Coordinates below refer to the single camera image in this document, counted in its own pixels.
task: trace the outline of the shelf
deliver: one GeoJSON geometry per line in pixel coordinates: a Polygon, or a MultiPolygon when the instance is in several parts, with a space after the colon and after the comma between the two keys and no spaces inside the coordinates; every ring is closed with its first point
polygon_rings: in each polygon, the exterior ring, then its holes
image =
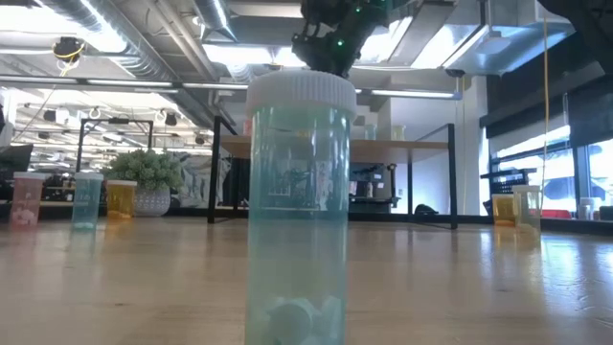
{"type": "MultiPolygon", "coordinates": [[[[307,139],[303,143],[291,138],[292,146],[310,145],[307,139]]],[[[251,137],[222,135],[221,146],[237,158],[251,158],[251,137]]],[[[442,142],[407,142],[388,140],[352,140],[352,163],[415,163],[447,152],[447,143],[442,142]]]]}

